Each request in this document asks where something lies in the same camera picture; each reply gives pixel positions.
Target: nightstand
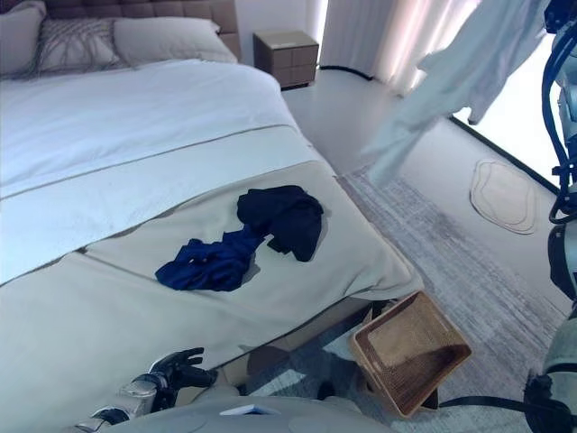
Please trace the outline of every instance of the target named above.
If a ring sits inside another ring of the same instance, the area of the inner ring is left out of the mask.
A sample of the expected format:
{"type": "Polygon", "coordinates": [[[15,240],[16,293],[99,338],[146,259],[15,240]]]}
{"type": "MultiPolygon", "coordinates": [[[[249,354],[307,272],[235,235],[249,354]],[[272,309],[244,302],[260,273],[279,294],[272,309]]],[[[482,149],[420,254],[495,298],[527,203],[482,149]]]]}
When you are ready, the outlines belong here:
{"type": "Polygon", "coordinates": [[[318,43],[303,32],[256,32],[254,66],[270,73],[282,88],[315,80],[318,43]]]}

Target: floor mat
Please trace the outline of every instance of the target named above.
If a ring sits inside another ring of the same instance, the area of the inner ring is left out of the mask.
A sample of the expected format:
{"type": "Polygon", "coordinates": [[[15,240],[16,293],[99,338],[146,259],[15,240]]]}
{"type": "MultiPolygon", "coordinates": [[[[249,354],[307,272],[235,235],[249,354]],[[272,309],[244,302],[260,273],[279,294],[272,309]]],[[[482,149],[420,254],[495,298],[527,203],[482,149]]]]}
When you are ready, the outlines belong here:
{"type": "Polygon", "coordinates": [[[523,172],[497,161],[479,161],[471,203],[491,223],[520,235],[536,230],[536,189],[523,172]]]}
{"type": "MultiPolygon", "coordinates": [[[[364,171],[343,187],[374,226],[395,243],[424,277],[426,291],[461,329],[472,357],[439,389],[446,401],[465,395],[522,399],[530,368],[541,368],[564,314],[466,230],[403,180],[375,189],[364,171]]],[[[399,420],[357,390],[358,368],[348,349],[347,326],[333,329],[290,354],[247,384],[254,395],[315,398],[331,380],[337,395],[399,433],[527,433],[523,414],[493,408],[418,412],[399,420]]]]}

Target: white robe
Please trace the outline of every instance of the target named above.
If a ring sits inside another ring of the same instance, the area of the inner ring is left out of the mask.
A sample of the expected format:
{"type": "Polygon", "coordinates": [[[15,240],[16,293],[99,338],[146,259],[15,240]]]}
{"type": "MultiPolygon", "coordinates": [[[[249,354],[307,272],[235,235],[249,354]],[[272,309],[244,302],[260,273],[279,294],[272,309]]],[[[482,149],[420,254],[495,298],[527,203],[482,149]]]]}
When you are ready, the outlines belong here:
{"type": "Polygon", "coordinates": [[[446,49],[421,61],[426,78],[400,101],[364,151],[376,161],[369,171],[375,185],[394,176],[441,116],[468,106],[471,124],[482,119],[508,76],[541,41],[548,4],[549,0],[483,0],[446,49]]]}

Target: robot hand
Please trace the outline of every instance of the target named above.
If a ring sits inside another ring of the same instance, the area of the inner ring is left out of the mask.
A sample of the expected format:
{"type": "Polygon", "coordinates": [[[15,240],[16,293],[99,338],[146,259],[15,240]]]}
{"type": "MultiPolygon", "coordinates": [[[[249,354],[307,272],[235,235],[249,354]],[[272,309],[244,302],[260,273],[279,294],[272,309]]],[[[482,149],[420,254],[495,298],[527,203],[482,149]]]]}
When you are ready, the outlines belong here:
{"type": "Polygon", "coordinates": [[[102,429],[151,412],[174,407],[181,388],[208,388],[216,381],[216,371],[195,367],[202,363],[203,347],[183,350],[160,359],[149,373],[141,374],[123,386],[110,404],[67,432],[96,433],[102,429]]]}
{"type": "Polygon", "coordinates": [[[174,407],[179,390],[190,386],[208,388],[216,381],[215,371],[207,371],[195,367],[202,363],[205,352],[203,347],[176,352],[160,359],[151,367],[150,372],[134,379],[137,381],[154,382],[156,398],[152,404],[152,412],[174,407]]]}

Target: bed frame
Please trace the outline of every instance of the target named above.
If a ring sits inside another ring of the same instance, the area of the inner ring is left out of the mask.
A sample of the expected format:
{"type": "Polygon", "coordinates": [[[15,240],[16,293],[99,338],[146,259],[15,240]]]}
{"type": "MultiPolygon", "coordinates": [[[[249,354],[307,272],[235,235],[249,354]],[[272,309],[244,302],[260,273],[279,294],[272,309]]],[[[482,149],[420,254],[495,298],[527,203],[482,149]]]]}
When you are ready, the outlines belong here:
{"type": "MultiPolygon", "coordinates": [[[[0,12],[5,13],[20,2],[22,0],[0,0],[0,12]]],[[[154,16],[210,19],[221,27],[219,36],[223,42],[237,58],[241,57],[234,0],[44,0],[44,2],[49,17],[54,19],[154,16]]],[[[348,326],[360,323],[370,304],[364,299],[343,299],[298,329],[222,365],[219,368],[221,377],[232,385],[242,385],[251,375],[285,359],[290,351],[334,325],[345,320],[348,326]]],[[[182,392],[182,398],[179,396],[180,404],[186,404],[195,395],[195,390],[182,392]]]]}
{"type": "MultiPolygon", "coordinates": [[[[0,0],[0,14],[22,0],[0,0]]],[[[219,36],[237,59],[241,44],[234,0],[44,0],[48,16],[66,18],[149,18],[186,16],[206,18],[220,26],[219,36]]]]}

